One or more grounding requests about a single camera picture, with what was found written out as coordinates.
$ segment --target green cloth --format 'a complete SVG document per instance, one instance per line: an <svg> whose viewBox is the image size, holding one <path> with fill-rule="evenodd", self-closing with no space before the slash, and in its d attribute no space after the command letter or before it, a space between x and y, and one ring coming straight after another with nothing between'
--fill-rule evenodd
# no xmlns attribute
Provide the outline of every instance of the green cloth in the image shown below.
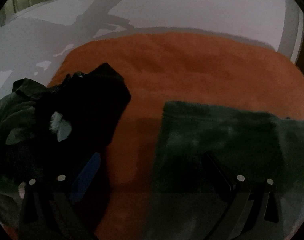
<svg viewBox="0 0 304 240"><path fill-rule="evenodd" d="M227 203L214 192L201 163L208 150L247 180L273 179L285 236L303 222L304 120L169 101L156 147L144 240L203 239L223 214Z"/></svg>
<svg viewBox="0 0 304 240"><path fill-rule="evenodd" d="M22 145L35 137L35 104L46 87L30 79L18 80L12 93L0 99L0 221L18 227L22 198L18 187L22 182L6 166L8 146ZM30 165L35 176L41 167Z"/></svg>

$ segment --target orange cloth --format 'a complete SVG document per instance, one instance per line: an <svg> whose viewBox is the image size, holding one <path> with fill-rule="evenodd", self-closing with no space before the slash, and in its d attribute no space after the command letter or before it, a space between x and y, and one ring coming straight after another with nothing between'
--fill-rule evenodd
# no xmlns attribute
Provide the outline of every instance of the orange cloth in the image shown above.
<svg viewBox="0 0 304 240"><path fill-rule="evenodd" d="M140 237L166 101L304 119L304 76L285 56L201 34L136 34L89 42L67 55L49 86L60 84L68 73L89 73L103 62L124 77L132 99L106 152L112 194L96 229L102 240Z"/></svg>

